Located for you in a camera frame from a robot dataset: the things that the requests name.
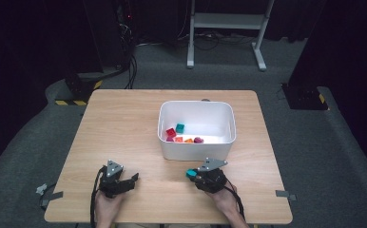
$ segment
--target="metal stand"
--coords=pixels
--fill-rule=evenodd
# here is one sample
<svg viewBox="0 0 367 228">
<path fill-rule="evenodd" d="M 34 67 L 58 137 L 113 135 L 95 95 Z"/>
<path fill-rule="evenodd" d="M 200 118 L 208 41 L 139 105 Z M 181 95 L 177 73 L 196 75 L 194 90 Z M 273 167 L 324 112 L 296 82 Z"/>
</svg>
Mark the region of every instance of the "metal stand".
<svg viewBox="0 0 367 228">
<path fill-rule="evenodd" d="M 269 0 L 265 14 L 245 15 L 245 14 L 224 14 L 224 13 L 195 13 L 195 0 L 192 0 L 189 45 L 187 50 L 187 67 L 193 68 L 194 61 L 194 30 L 195 28 L 214 28 L 214 29 L 258 29 L 260 31 L 256 43 L 252 43 L 258 67 L 261 71 L 266 70 L 266 64 L 261 56 L 261 41 L 266 31 L 270 12 L 272 11 L 275 0 Z"/>
</svg>

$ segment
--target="wooden table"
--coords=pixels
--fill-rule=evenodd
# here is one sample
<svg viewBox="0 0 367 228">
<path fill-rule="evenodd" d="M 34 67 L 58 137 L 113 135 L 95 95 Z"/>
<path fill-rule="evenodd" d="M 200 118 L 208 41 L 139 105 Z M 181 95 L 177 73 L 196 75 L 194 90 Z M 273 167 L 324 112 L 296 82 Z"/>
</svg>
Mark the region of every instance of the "wooden table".
<svg viewBox="0 0 367 228">
<path fill-rule="evenodd" d="M 228 223 L 214 202 L 186 176 L 201 161 L 169 161 L 157 136 L 166 101 L 226 102 L 234 111 L 237 139 L 222 167 L 238 187 L 247 223 L 287 224 L 292 213 L 284 190 L 257 94 L 250 90 L 105 90 L 92 94 L 50 202 L 49 222 L 89 222 L 90 194 L 98 170 L 108 160 L 122 164 L 121 180 L 135 173 L 116 222 Z"/>
</svg>

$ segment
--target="hazard tape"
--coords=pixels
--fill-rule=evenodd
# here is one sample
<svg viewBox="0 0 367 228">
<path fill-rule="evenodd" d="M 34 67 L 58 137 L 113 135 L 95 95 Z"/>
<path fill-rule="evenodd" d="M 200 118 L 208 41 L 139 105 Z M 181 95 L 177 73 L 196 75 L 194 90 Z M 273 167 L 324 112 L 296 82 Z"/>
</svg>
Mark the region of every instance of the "hazard tape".
<svg viewBox="0 0 367 228">
<path fill-rule="evenodd" d="M 98 81 L 94 87 L 92 88 L 92 90 L 96 90 L 98 88 L 100 88 L 101 84 L 103 83 L 103 81 Z M 55 100 L 55 103 L 57 105 L 79 105 L 79 106 L 84 106 L 88 104 L 88 101 L 83 101 L 83 100 Z"/>
<path fill-rule="evenodd" d="M 322 94 L 319 94 L 319 99 L 320 99 L 320 102 L 321 103 L 325 103 L 325 98 L 323 97 L 323 95 Z"/>
<path fill-rule="evenodd" d="M 85 101 L 74 101 L 74 100 L 69 100 L 69 101 L 65 101 L 65 100 L 56 100 L 55 103 L 57 105 L 87 105 L 87 102 Z"/>
</svg>

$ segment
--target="white plastic bin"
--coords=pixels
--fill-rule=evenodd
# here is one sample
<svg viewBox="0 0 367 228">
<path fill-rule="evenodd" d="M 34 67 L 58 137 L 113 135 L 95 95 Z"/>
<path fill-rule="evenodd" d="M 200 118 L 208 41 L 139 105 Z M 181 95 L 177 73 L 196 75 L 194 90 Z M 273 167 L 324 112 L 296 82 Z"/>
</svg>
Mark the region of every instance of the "white plastic bin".
<svg viewBox="0 0 367 228">
<path fill-rule="evenodd" d="M 168 142 L 166 130 L 183 124 L 177 137 L 203 143 Z M 236 139 L 236 126 L 231 106 L 222 102 L 170 101 L 161 106 L 158 137 L 163 155 L 168 160 L 204 161 L 206 158 L 225 160 Z"/>
</svg>

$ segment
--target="hand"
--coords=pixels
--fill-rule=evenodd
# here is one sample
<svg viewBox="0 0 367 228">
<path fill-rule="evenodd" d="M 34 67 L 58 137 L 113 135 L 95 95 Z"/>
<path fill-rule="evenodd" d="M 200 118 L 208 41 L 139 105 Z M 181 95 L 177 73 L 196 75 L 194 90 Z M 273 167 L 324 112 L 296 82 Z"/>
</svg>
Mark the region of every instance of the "hand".
<svg viewBox="0 0 367 228">
<path fill-rule="evenodd" d="M 225 184 L 225 187 L 237 192 L 237 187 L 229 182 Z M 238 209 L 237 200 L 233 194 L 227 189 L 223 188 L 217 193 L 205 192 L 216 203 L 216 207 L 227 217 L 233 228 L 249 228 L 246 221 L 240 214 Z"/>
<path fill-rule="evenodd" d="M 126 193 L 118 194 L 114 199 L 106 197 L 102 191 L 95 196 L 95 214 L 97 228 L 109 228 L 119 212 Z"/>
</svg>

